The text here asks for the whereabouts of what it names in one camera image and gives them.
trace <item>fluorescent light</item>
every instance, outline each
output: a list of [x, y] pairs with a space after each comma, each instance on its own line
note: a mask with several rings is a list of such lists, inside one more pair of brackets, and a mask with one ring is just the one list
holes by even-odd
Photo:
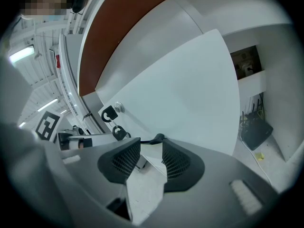
[[55, 100], [52, 100], [51, 102], [47, 103], [46, 105], [44, 105], [43, 107], [41, 107], [40, 109], [38, 109], [38, 111], [42, 111], [44, 108], [48, 107], [50, 104], [53, 104], [54, 102], [56, 102], [58, 99], [56, 98]]
[[25, 124], [25, 122], [21, 123], [21, 124], [19, 125], [19, 127], [22, 127], [24, 124]]
[[23, 58], [25, 58], [29, 55], [34, 54], [34, 53], [35, 53], [34, 47], [30, 46], [30, 47], [27, 47], [27, 48], [25, 48], [21, 51], [16, 52], [15, 54], [11, 55], [9, 57], [9, 59], [12, 63], [15, 63], [15, 62], [17, 62], [17, 61], [19, 61], [19, 60], [21, 60], [21, 59], [23, 59]]

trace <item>white cable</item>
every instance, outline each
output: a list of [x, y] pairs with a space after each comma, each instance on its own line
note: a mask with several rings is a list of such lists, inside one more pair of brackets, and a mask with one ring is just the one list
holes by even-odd
[[242, 144], [246, 147], [246, 149], [250, 152], [250, 154], [252, 155], [253, 159], [255, 159], [257, 165], [259, 166], [259, 168], [261, 169], [261, 171], [265, 174], [270, 186], [272, 186], [272, 182], [270, 180], [270, 178], [268, 177], [268, 175], [266, 174], [266, 172], [263, 170], [263, 168], [260, 166], [260, 163], [257, 161], [256, 157], [254, 156], [254, 154], [252, 153], [252, 151], [249, 149], [249, 147], [243, 142], [241, 136], [240, 136], [240, 140], [242, 142]]

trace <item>brown edge panel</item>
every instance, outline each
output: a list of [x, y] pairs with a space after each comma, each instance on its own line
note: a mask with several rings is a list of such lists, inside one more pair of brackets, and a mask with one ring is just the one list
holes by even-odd
[[130, 29], [165, 0], [105, 0], [87, 34], [81, 57], [79, 95], [95, 91], [112, 53]]

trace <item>white cabinet door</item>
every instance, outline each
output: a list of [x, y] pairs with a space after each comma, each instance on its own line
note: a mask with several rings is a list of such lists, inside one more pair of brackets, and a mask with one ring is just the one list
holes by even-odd
[[217, 30], [160, 58], [122, 88], [99, 114], [117, 101], [125, 112], [119, 113], [115, 122], [132, 137], [149, 140], [163, 133], [168, 138], [233, 153], [239, 124], [238, 81]]

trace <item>white floor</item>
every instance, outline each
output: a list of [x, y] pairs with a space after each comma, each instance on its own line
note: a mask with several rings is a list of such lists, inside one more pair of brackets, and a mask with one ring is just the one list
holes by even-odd
[[[278, 192], [282, 192], [293, 185], [304, 157], [304, 146], [300, 147], [287, 162], [284, 161], [272, 136], [254, 152], [264, 154], [265, 158], [259, 163]], [[240, 140], [237, 140], [233, 156], [266, 179], [252, 155]], [[141, 224], [158, 206], [162, 200], [163, 185], [166, 181], [167, 178], [148, 162], [144, 169], [132, 172], [127, 181], [127, 188], [134, 224]]]

